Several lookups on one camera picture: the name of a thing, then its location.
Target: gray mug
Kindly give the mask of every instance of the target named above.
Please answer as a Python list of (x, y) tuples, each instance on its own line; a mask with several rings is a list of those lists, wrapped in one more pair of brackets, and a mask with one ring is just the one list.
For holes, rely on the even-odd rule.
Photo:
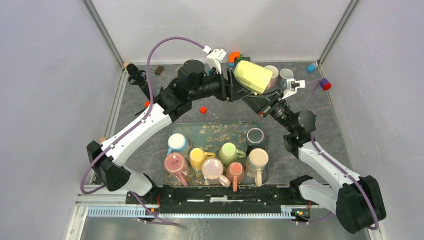
[(249, 155), (249, 153), (253, 149), (266, 149), (266, 139), (265, 134), (262, 129), (254, 127), (251, 128), (246, 133), (246, 142), (247, 142), (247, 150), (246, 154)]

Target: wall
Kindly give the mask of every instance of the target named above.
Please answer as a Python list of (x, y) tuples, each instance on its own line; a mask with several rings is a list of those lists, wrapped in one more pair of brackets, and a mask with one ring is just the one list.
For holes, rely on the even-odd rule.
[(78, 0), (0, 2), (0, 239), (65, 237), (119, 67)]
[[(255, 61), (316, 60), (349, 0), (92, 0), (124, 61), (145, 63), (162, 39), (182, 36)], [(205, 59), (190, 43), (165, 43), (155, 63)]]
[(422, 239), (424, 2), (361, 1), (324, 62), (355, 169), (381, 187), (387, 239)]

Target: tray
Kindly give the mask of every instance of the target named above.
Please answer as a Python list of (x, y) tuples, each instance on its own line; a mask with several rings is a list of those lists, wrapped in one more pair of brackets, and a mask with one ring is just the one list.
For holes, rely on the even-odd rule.
[[(262, 126), (255, 121), (227, 121), (227, 122), (196, 122), (196, 123), (178, 123), (174, 124), (169, 131), (169, 135), (182, 134), (188, 138), (190, 150), (193, 148), (201, 148), (206, 152), (215, 153), (219, 155), (220, 148), (224, 143), (233, 143), (237, 149), (246, 151), (248, 145), (246, 144), (246, 133), (251, 128), (260, 128)], [(189, 163), (189, 156), (185, 156), (187, 164)], [(239, 158), (237, 162), (245, 165), (246, 158)], [(266, 168), (262, 172), (262, 184), (268, 181), (270, 169)], [(166, 182), (173, 187), (183, 186), (183, 184), (173, 175), (166, 172)], [(196, 171), (190, 166), (187, 176), (189, 186), (222, 186), (216, 184), (209, 184), (201, 171)], [(255, 180), (252, 177), (244, 176), (240, 186), (255, 185)]]

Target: blue cube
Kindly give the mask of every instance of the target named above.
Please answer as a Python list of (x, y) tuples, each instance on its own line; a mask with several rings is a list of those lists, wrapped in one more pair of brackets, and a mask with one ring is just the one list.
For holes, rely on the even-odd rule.
[(308, 73), (312, 73), (313, 71), (315, 71), (316, 68), (317, 68), (317, 65), (315, 63), (312, 63), (306, 68), (306, 70)]

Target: robotic arm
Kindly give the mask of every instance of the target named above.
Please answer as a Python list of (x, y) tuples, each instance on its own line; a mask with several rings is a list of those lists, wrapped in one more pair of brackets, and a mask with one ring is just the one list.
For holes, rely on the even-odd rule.
[[(232, 69), (227, 69), (227, 79), (224, 78), (220, 62), (225, 55), (223, 49), (215, 49), (209, 53), (206, 58), (211, 66), (209, 75), (202, 62), (186, 61), (178, 70), (177, 78), (154, 97), (153, 109), (145, 120), (142, 118), (146, 111), (102, 144), (95, 141), (88, 144), (90, 162), (102, 151), (109, 149), (93, 167), (106, 188), (109, 191), (125, 189), (144, 196), (154, 183), (146, 175), (125, 166), (127, 159), (140, 145), (189, 111), (192, 101), (211, 96), (229, 102), (242, 99), (259, 117), (271, 115), (286, 128), (290, 132), (283, 137), (287, 151), (311, 166), (330, 185), (322, 185), (307, 175), (298, 177), (290, 182), (290, 187), (298, 198), (311, 200), (335, 213), (342, 226), (348, 232), (355, 233), (372, 225), (374, 220), (364, 196), (352, 181), (354, 179), (370, 199), (377, 219), (384, 219), (386, 211), (377, 181), (371, 176), (361, 177), (349, 170), (325, 152), (318, 142), (312, 141), (311, 132), (316, 129), (316, 116), (309, 110), (293, 112), (284, 100), (295, 94), (297, 88), (304, 88), (305, 82), (289, 79), (287, 90), (283, 93), (274, 90), (268, 94), (252, 94), (236, 80)], [(149, 96), (147, 83), (139, 70), (132, 64), (127, 66), (127, 70), (135, 84)]]

